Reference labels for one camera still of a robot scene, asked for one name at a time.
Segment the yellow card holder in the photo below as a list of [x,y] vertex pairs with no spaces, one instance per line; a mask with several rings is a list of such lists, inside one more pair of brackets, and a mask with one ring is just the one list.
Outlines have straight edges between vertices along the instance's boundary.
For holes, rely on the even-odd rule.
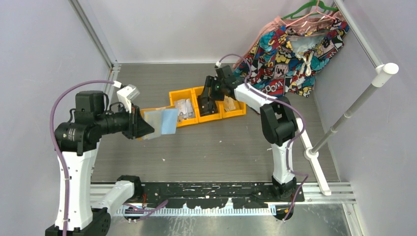
[[173,106],[141,109],[144,120],[154,128],[154,132],[139,140],[150,140],[162,135],[175,134],[177,130],[178,109]]

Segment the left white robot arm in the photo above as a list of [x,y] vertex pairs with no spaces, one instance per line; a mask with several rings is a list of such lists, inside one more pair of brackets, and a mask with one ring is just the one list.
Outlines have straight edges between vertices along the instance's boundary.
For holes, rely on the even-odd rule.
[[138,106],[119,104],[113,112],[106,105],[107,98],[97,90],[77,93],[71,121],[53,128],[60,163],[60,202],[55,223],[45,231],[48,236],[104,236],[112,216],[127,200],[137,203],[143,198],[140,178],[122,175],[100,200],[91,201],[91,175],[101,138],[121,133],[136,139],[154,132]]

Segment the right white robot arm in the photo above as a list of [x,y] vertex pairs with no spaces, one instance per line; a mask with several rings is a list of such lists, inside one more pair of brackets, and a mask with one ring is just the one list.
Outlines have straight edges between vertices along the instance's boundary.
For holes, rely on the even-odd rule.
[[200,115],[219,112],[218,101],[226,97],[243,102],[261,117],[264,138],[271,144],[273,173],[271,191],[279,202],[287,201],[297,189],[297,179],[292,170],[292,139],[298,125],[290,102],[286,97],[278,99],[253,88],[236,77],[230,66],[216,67],[216,76],[207,76],[203,91],[197,96]]

